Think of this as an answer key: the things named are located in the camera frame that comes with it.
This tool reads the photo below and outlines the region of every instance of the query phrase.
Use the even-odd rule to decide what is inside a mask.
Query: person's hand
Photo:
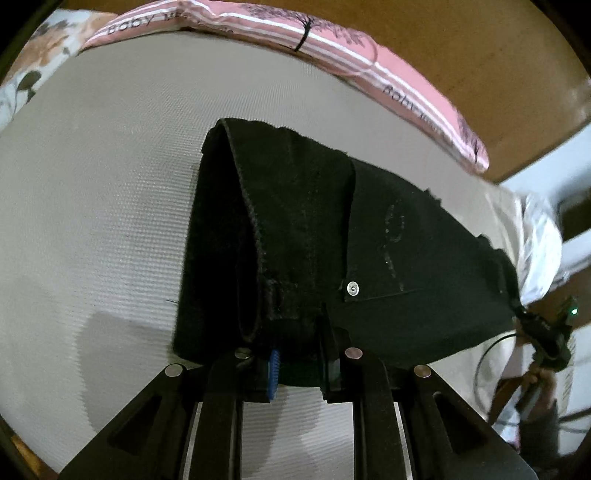
[[[552,409],[556,400],[556,373],[546,368],[540,368],[535,362],[530,365],[529,370],[523,376],[522,391],[525,391],[530,385],[535,385],[540,380],[543,381],[542,392],[531,410],[528,421],[544,416]]]

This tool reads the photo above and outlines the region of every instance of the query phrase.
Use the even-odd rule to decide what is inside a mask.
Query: black metal bracket
[[[353,403],[355,480],[536,478],[428,366],[387,368],[326,315],[317,334],[324,399]],[[239,480],[242,404],[269,402],[268,358],[238,349],[208,367],[169,365],[60,479]]]

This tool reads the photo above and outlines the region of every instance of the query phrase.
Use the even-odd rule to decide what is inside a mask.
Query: metal rivet
[[[417,365],[413,371],[417,377],[428,378],[431,376],[431,369],[427,365]]]
[[[357,285],[357,282],[350,281],[349,284],[347,285],[347,292],[352,297],[355,297],[359,293],[359,285]]]
[[[345,356],[351,360],[359,360],[363,356],[363,352],[357,347],[350,346],[345,350]]]
[[[252,352],[249,348],[243,347],[241,346],[240,348],[237,348],[236,351],[234,352],[234,356],[236,358],[238,358],[239,360],[246,360],[247,358],[250,358],[252,355]]]
[[[177,377],[183,373],[183,366],[180,364],[170,364],[164,369],[164,373],[167,377]]]

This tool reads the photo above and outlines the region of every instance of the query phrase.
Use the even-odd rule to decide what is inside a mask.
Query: gray textured fabric
[[[224,116],[288,126],[430,188],[515,260],[482,180],[309,64],[192,33],[84,52],[0,136],[0,413],[54,469],[175,360],[200,147]],[[247,406],[245,478],[352,476],[350,406],[319,398],[286,389],[271,410]]]

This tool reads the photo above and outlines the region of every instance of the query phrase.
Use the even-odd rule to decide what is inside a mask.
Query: tree print
[[[463,115],[457,109],[456,109],[456,114],[457,114],[457,122],[460,126],[460,136],[462,137],[462,140],[467,145],[472,146],[473,152],[474,152],[474,157],[476,159],[478,157],[478,152],[482,148],[482,141],[480,140],[480,138],[478,138],[478,135],[476,135],[474,130],[470,128],[470,125],[468,125],[468,122],[466,122],[466,119],[463,117]]]
[[[301,48],[312,29],[317,31],[329,30],[336,38],[343,38],[348,45],[355,44],[363,46],[362,38],[365,36],[363,32],[354,30],[353,28],[341,27],[341,25],[328,22],[314,15],[285,10],[283,8],[269,7],[267,5],[242,4],[242,7],[248,10],[253,17],[260,18],[261,20],[285,18],[286,20],[300,22],[304,27],[304,35],[294,48],[294,51],[298,51]]]

